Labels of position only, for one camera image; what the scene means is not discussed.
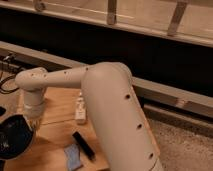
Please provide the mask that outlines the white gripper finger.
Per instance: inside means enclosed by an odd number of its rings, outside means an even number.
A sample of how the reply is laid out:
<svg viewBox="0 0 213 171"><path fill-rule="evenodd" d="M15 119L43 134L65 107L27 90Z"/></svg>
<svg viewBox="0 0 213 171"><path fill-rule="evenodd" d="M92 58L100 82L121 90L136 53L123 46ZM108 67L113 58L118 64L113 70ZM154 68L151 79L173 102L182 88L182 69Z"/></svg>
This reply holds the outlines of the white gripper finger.
<svg viewBox="0 0 213 171"><path fill-rule="evenodd" d="M41 127L41 123L42 123L42 119L39 118L39 119L35 119L32 121L32 128L35 130L35 131L38 131Z"/></svg>

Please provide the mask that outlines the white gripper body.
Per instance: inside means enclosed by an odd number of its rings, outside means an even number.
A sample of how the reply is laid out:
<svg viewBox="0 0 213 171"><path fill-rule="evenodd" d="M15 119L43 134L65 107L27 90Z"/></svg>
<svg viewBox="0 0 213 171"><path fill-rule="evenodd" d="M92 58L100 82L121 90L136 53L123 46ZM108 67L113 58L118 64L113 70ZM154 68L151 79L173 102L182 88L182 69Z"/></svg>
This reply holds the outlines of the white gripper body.
<svg viewBox="0 0 213 171"><path fill-rule="evenodd" d="M23 110L24 110L24 115L28 119L41 118L45 110L45 105L44 104L40 104L37 106L24 105Z"/></svg>

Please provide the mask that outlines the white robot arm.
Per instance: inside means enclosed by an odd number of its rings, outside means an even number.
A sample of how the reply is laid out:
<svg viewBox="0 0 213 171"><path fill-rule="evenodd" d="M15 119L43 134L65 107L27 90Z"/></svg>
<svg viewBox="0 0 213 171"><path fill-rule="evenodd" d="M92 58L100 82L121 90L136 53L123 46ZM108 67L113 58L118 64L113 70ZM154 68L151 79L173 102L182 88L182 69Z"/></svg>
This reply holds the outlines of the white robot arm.
<svg viewBox="0 0 213 171"><path fill-rule="evenodd" d="M164 171L125 64L101 62L54 72L39 67L20 72L15 83L23 90L31 121L44 113L46 88L80 89L111 171Z"/></svg>

